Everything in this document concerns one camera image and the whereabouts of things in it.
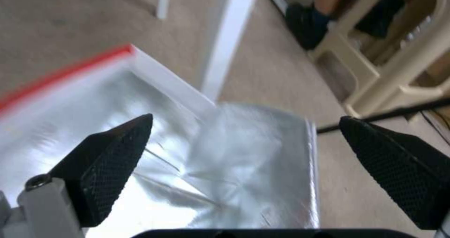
textured rubber pad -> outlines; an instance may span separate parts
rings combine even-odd
[[[420,138],[351,117],[339,123],[361,164],[421,229],[440,227],[450,208],[450,159]]]
[[[49,172],[65,181],[81,227],[108,217],[145,149],[152,122],[147,114],[92,134]]]

dark sock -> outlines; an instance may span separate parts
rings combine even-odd
[[[316,25],[318,28],[326,28],[328,25],[328,22],[331,20],[331,18],[322,12],[318,11],[314,4],[311,6],[311,14],[312,14],[312,20],[314,22],[314,25]]]

screw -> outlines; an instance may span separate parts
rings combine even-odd
[[[25,183],[25,190],[27,192],[39,188],[43,185],[46,185],[52,181],[52,178],[49,174],[40,174],[37,176],[33,176]]]

chair leg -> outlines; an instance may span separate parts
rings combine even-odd
[[[170,0],[158,0],[158,6],[156,8],[156,17],[163,20],[167,17],[167,11],[169,9]]]

wire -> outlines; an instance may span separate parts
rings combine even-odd
[[[445,137],[442,133],[441,133],[441,131],[433,124],[433,122],[431,122],[431,120],[421,111],[420,112],[421,113],[421,115],[423,116],[423,118],[427,121],[427,123],[429,123],[430,124],[430,126],[432,127],[432,128],[434,128],[434,130],[440,135],[440,137],[445,141],[445,142],[447,142],[447,145],[449,145],[450,146],[450,142],[448,141],[448,139],[447,139],[447,137]],[[447,125],[447,127],[448,127],[448,129],[450,129],[450,125],[449,125],[449,123],[447,122],[447,120],[444,120],[444,122],[445,122],[445,124]]]
[[[440,112],[437,112],[436,110],[432,110],[432,111],[434,113],[436,113],[436,115],[439,116],[442,120],[447,121],[447,122],[450,121],[450,117],[449,116],[446,116],[446,115],[444,115],[444,114],[442,114]]]

